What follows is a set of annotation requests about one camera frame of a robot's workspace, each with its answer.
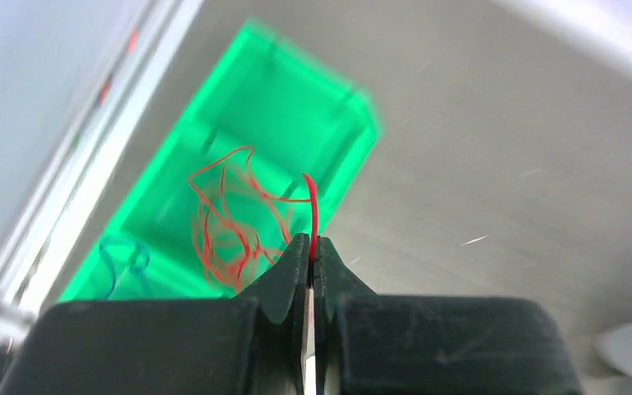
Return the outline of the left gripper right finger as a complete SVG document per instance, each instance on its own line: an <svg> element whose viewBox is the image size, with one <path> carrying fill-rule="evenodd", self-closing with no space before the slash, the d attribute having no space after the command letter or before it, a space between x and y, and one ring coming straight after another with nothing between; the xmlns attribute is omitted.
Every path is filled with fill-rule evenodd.
<svg viewBox="0 0 632 395"><path fill-rule="evenodd" d="M580 394L537 302L379 295L321 238L313 265L318 394Z"/></svg>

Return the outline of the green three-compartment bin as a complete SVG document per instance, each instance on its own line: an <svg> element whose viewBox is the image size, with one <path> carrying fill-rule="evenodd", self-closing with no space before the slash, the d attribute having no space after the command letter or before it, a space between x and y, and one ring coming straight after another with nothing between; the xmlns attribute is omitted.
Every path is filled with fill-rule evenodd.
<svg viewBox="0 0 632 395"><path fill-rule="evenodd" d="M246 21L61 294L70 300L236 295L324 230L383 129L369 96Z"/></svg>

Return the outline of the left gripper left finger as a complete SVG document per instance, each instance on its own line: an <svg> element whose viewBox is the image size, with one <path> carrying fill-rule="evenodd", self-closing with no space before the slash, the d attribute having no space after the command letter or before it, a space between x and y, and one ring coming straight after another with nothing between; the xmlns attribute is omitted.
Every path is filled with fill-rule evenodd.
<svg viewBox="0 0 632 395"><path fill-rule="evenodd" d="M1 394L301 394L309 237L230 299L57 304Z"/></svg>

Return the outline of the aluminium frame rail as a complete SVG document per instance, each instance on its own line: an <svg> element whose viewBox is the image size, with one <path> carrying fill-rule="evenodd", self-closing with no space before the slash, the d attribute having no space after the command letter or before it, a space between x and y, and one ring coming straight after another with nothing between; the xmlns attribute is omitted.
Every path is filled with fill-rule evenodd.
<svg viewBox="0 0 632 395"><path fill-rule="evenodd" d="M201 5L148 1L124 28L0 252L0 346L19 343L69 281L68 259Z"/></svg>

